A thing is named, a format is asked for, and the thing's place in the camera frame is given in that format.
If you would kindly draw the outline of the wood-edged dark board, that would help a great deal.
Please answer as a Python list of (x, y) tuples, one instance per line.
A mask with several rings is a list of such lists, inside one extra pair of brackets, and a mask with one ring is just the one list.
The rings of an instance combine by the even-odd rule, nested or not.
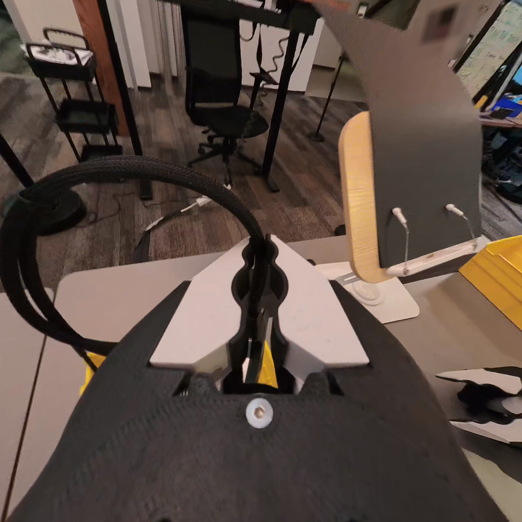
[(311, 1), (360, 73), (368, 110), (339, 137), (349, 262), (363, 281), (478, 251), (479, 112), (448, 63), (497, 1), (420, 1), (407, 29)]

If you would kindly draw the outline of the white metal board stand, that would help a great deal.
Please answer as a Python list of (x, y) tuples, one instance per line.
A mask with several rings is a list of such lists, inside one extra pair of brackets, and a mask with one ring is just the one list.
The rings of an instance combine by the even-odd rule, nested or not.
[(399, 322), (417, 317), (419, 305), (406, 289), (404, 282), (414, 282), (458, 271), (466, 262), (479, 253), (488, 243), (478, 236), (466, 213), (454, 204), (447, 204), (445, 211), (463, 221), (470, 233), (470, 240), (435, 251), (424, 257), (410, 259), (391, 267), (388, 278), (376, 284), (363, 281), (351, 268), (349, 262), (316, 265), (317, 271), (334, 280), (361, 303), (382, 324)]

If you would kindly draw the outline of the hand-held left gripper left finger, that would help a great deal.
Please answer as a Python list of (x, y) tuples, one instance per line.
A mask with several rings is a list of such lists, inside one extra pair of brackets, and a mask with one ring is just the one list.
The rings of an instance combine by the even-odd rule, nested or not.
[(232, 282), (244, 267), (242, 240), (195, 275), (150, 357), (156, 368), (228, 373), (228, 343), (240, 329), (241, 307)]

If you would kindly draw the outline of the brown wooden pillar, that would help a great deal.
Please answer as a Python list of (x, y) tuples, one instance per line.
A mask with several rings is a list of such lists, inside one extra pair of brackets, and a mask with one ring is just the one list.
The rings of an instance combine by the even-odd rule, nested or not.
[(114, 104), (119, 119), (119, 134), (129, 137), (125, 115), (127, 82), (120, 49), (116, 41), (117, 20), (113, 20), (113, 1), (73, 1), (89, 47), (97, 59), (97, 78), (105, 101)]

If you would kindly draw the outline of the black office chair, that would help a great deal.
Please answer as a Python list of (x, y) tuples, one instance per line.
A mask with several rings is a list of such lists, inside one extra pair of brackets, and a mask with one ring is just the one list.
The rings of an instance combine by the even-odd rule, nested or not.
[(238, 150), (240, 141), (258, 137), (269, 129), (269, 123), (254, 109), (261, 74), (254, 74), (251, 106), (241, 105), (239, 21), (213, 18), (188, 7), (180, 10), (186, 64), (185, 110), (194, 125), (210, 132), (207, 141), (199, 143), (198, 157), (188, 166), (220, 156), (226, 168), (224, 185), (231, 188), (231, 157), (252, 165), (257, 173), (261, 169), (259, 163)]

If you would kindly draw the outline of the white power strip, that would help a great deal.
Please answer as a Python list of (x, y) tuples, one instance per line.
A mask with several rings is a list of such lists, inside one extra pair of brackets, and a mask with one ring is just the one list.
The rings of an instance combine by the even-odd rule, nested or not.
[(194, 203), (186, 206), (185, 208), (182, 208), (180, 210), (174, 210), (172, 212), (169, 212), (165, 214), (164, 216), (156, 219), (153, 221), (150, 225), (147, 226), (147, 228), (144, 231), (145, 233), (151, 233), (154, 229), (158, 228), (159, 226), (165, 225), (168, 221), (170, 221), (173, 218), (180, 217), (184, 215), (189, 210), (192, 210), (195, 207), (202, 207), (204, 205), (207, 205), (211, 201), (210, 198), (206, 196), (200, 196), (195, 200)]

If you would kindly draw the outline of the whiteboard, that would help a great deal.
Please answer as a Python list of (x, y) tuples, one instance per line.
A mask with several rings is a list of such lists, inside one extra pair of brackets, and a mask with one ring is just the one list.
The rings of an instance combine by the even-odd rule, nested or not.
[(481, 1), (478, 31), (453, 66), (473, 99), (521, 45), (521, 1)]

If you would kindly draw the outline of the black utility cart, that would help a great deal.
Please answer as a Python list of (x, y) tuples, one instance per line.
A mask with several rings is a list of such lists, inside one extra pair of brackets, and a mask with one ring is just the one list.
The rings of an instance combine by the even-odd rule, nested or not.
[(42, 42), (24, 42), (21, 50), (40, 80), (78, 162), (120, 156), (119, 118), (102, 92), (97, 58), (88, 40), (66, 30), (44, 28)]

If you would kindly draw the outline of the black hdmi switch with cable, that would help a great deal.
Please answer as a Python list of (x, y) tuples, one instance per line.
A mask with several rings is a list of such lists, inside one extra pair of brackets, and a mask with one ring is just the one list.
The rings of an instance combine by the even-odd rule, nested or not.
[[(174, 166), (143, 156), (110, 156), (69, 166), (39, 180), (29, 190), (69, 189), (83, 183), (115, 183), (119, 180), (159, 181), (181, 186), (209, 197), (231, 212), (250, 236), (254, 270), (247, 302), (246, 335), (258, 340), (257, 319), (260, 311), (267, 260), (263, 231), (246, 205), (230, 190), (193, 169)], [(33, 211), (24, 217), (23, 231), (14, 229), (1, 236), (1, 282), (18, 314), (37, 331), (71, 346), (94, 369), (87, 353), (108, 356), (115, 343), (85, 338), (70, 327), (49, 300), (36, 261), (36, 236), (30, 230)]]

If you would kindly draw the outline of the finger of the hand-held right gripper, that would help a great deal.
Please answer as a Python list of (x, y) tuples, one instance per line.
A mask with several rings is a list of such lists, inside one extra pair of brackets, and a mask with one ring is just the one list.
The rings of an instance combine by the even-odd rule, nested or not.
[(448, 382), (463, 383), (464, 387), (457, 393), (457, 398), (465, 404), (488, 404), (491, 401), (521, 403), (520, 367), (446, 371), (436, 374), (436, 377)]
[(521, 446), (521, 402), (489, 401), (469, 409), (471, 418), (449, 423), (461, 430), (496, 440), (510, 446)]

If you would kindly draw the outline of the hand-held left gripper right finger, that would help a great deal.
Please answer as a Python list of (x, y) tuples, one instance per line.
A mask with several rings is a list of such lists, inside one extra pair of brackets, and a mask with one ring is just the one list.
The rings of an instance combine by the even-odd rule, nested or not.
[(285, 370), (294, 386), (303, 386), (314, 373), (368, 366), (369, 357), (328, 278), (275, 235), (268, 234), (266, 243), (276, 371)]

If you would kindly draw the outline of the black round-base floor stand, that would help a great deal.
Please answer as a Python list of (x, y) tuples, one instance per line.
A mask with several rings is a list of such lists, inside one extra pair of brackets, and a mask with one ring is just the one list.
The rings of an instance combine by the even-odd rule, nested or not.
[(321, 134), (321, 128), (323, 126), (323, 121), (324, 121), (326, 112), (328, 110), (328, 106), (330, 104), (332, 94), (334, 93), (334, 90), (336, 88), (336, 84), (337, 84), (337, 81), (338, 81), (338, 78), (339, 78), (342, 66), (347, 61), (348, 61), (348, 57), (347, 57), (347, 55), (345, 53), (343, 53), (341, 55), (340, 59), (339, 59), (339, 63), (338, 63), (338, 66), (337, 66), (337, 69), (336, 69), (336, 72), (335, 72), (335, 75), (334, 75), (334, 79), (333, 79), (333, 81), (330, 84), (330, 91), (328, 93), (328, 97), (327, 97), (325, 105), (323, 107), (323, 111), (322, 111), (321, 117), (319, 119), (319, 122), (317, 124), (317, 127), (316, 127), (315, 131), (310, 132), (308, 134), (308, 138), (311, 141), (314, 141), (314, 142), (324, 142), (325, 141), (324, 136)]
[(71, 189), (19, 191), (11, 198), (4, 214), (1, 236), (14, 229), (23, 231), (24, 217), (33, 211), (30, 230), (36, 238), (48, 237), (67, 231), (87, 216), (87, 208), (77, 192)]

